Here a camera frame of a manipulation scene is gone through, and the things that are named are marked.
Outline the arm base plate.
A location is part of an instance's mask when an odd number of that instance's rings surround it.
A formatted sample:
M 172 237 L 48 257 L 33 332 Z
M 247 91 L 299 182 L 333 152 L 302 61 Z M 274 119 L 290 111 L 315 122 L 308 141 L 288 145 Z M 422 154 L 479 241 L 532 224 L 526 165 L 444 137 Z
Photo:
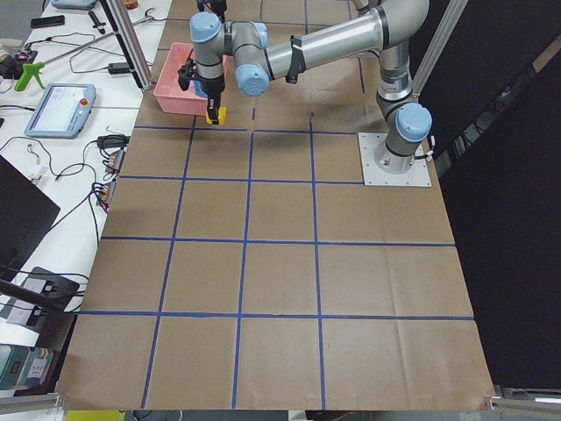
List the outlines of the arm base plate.
M 387 149 L 386 133 L 359 132 L 364 185 L 382 188 L 431 188 L 428 163 L 414 155 L 400 157 Z

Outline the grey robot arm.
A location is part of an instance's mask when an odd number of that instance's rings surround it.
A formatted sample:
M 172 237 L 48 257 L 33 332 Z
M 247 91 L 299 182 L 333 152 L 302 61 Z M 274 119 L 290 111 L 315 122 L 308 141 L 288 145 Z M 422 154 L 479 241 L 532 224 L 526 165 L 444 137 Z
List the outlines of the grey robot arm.
M 178 84 L 187 89 L 198 81 L 207 97 L 211 125 L 223 121 L 221 95 L 225 89 L 223 59 L 234 60 L 238 88 L 247 96 L 264 94 L 270 82 L 295 84 L 311 68 L 367 51 L 378 55 L 380 84 L 376 101 L 387 122 L 388 134 L 374 152 L 378 168 L 407 173 L 417 148 L 429 137 L 432 116 L 412 98 L 409 39 L 421 28 L 430 8 L 427 1 L 367 1 L 355 3 L 358 16 L 289 41 L 270 45 L 266 25 L 228 21 L 224 1 L 199 10 L 189 21 L 193 54 L 178 71 Z

